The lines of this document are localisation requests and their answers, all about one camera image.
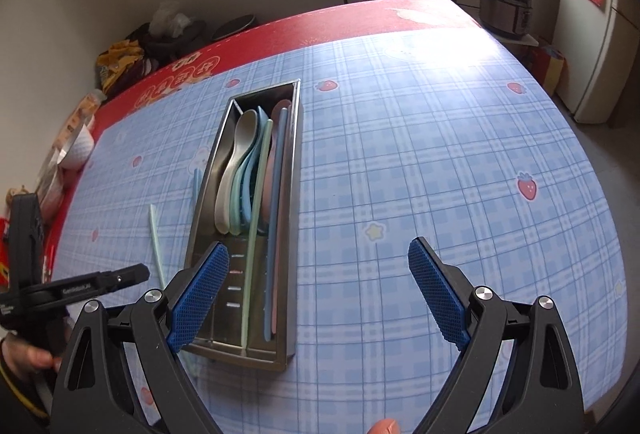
metal screw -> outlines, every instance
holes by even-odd
[[[538,299],[538,304],[540,304],[545,309],[551,309],[554,306],[553,300],[551,300],[549,297],[540,297]]]
[[[152,304],[158,302],[162,298],[162,292],[159,289],[151,289],[145,293],[145,300]]]
[[[84,311],[86,311],[87,313],[93,313],[97,308],[98,308],[97,300],[89,300],[89,302],[87,302],[84,305]]]
[[[491,300],[493,296],[494,292],[489,288],[485,288],[484,286],[476,288],[476,297],[478,297],[480,300]]]

refrigerator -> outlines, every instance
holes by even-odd
[[[560,0],[553,45],[567,61],[556,93],[578,123],[604,123],[611,115],[640,44],[640,3]]]

gray floor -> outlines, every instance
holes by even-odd
[[[640,117],[622,129],[578,125],[554,100],[574,129],[600,180],[616,223],[625,263],[628,329],[625,363],[618,384],[594,406],[599,419],[613,403],[640,358]]]

metal tray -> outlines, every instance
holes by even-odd
[[[214,225],[214,205],[218,185],[230,148],[240,110],[261,106],[267,114],[277,102],[292,102],[287,123],[288,145],[284,151],[278,211],[278,286],[276,290],[276,333],[270,341],[263,337],[264,287],[266,275],[267,237],[258,236],[255,247],[254,273],[249,290],[252,291],[249,311],[248,343],[241,348],[241,307],[244,286],[246,234],[237,237],[220,234]],[[229,251],[229,275],[226,277],[214,306],[200,332],[186,349],[207,358],[255,367],[284,370],[287,360],[295,352],[296,344],[296,271],[298,266],[298,210],[300,207],[300,154],[302,150],[303,110],[300,104],[300,80],[270,86],[231,98],[218,129],[209,155],[200,195],[196,203],[189,235],[185,267],[199,259],[211,242],[219,240]]]

blue textured pad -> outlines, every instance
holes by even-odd
[[[412,240],[409,245],[408,258],[409,270],[436,319],[442,336],[462,351],[470,341],[466,330],[465,307],[429,252],[417,239]]]
[[[226,247],[217,245],[200,266],[172,313],[171,331],[166,343],[178,353],[196,337],[229,271]]]

